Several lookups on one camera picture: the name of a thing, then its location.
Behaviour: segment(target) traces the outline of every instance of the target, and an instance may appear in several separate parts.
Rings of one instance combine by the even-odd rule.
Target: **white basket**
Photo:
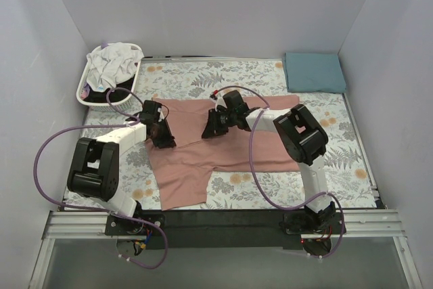
[[[127,45],[131,46],[131,49],[136,49],[136,50],[140,50],[141,48],[136,45],[136,44],[132,44],[132,43],[125,43]],[[95,48],[93,52],[99,51],[101,49],[101,47],[97,47]],[[133,86],[131,88],[131,91],[134,92],[135,91],[135,86],[137,84],[137,80],[138,80],[138,72],[140,70],[140,63],[138,62],[137,65],[137,72],[135,73],[135,77],[134,77],[134,81],[133,81]],[[114,110],[108,105],[108,103],[89,103],[89,102],[85,102],[81,99],[80,95],[83,92],[84,89],[84,85],[86,83],[87,80],[87,75],[89,73],[89,63],[86,63],[86,66],[84,67],[84,71],[83,71],[83,75],[81,76],[81,80],[80,83],[78,84],[78,88],[76,89],[76,99],[82,104],[82,105],[86,105],[88,107],[90,107],[91,109],[95,110],[95,111],[100,111],[100,112],[114,112]],[[129,94],[128,96],[126,96],[126,98],[124,98],[123,100],[119,101],[119,102],[114,102],[112,103],[113,106],[115,106],[116,108],[118,108],[121,111],[125,111],[128,110],[132,103],[133,103],[133,96],[131,94]]]

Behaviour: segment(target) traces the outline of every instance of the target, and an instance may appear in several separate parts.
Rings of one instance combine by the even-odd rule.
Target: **pink cloth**
[[[274,110],[292,108],[298,96],[266,97]],[[154,99],[167,106],[171,133],[177,147],[158,149],[145,143],[150,164],[160,190],[162,210],[206,202],[206,188],[212,171],[249,172],[248,140],[250,132],[232,127],[226,135],[202,139],[209,99]],[[258,97],[244,97],[250,108],[263,106]],[[254,134],[254,166],[258,172],[299,171],[284,149],[278,134],[257,131]]]

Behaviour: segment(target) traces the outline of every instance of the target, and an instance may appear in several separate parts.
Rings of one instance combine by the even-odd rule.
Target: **gray floor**
[[[152,263],[161,251],[139,257]],[[143,270],[116,256],[114,240],[56,240],[44,288],[408,288],[392,238],[345,238],[318,261],[279,248],[171,249]]]

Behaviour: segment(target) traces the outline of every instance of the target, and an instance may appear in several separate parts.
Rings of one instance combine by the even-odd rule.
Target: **white cloth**
[[[135,62],[143,57],[141,50],[131,49],[130,45],[121,42],[89,53],[87,62],[90,68],[86,81],[92,90],[103,93],[131,79],[137,71]]]

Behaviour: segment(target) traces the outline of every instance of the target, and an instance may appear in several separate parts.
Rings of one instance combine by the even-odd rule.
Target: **table surface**
[[[261,95],[287,95],[286,80],[280,60],[142,62],[135,93],[141,99],[206,99],[211,91],[226,85],[243,85]],[[321,123],[329,136],[325,155],[325,174],[329,191],[334,192],[344,208],[375,208],[370,178],[357,142],[355,130],[341,94],[297,93]],[[128,110],[140,110],[135,101]],[[117,113],[89,110],[86,124],[109,125],[124,121]],[[82,136],[97,137],[110,129],[90,129]],[[304,201],[299,172],[257,173],[268,196],[283,206]],[[160,197],[143,144],[120,157],[119,186],[144,209],[160,209]],[[206,203],[182,209],[258,209],[272,208],[257,190],[251,173],[213,172],[207,187]],[[66,190],[64,202],[98,206],[92,200]]]

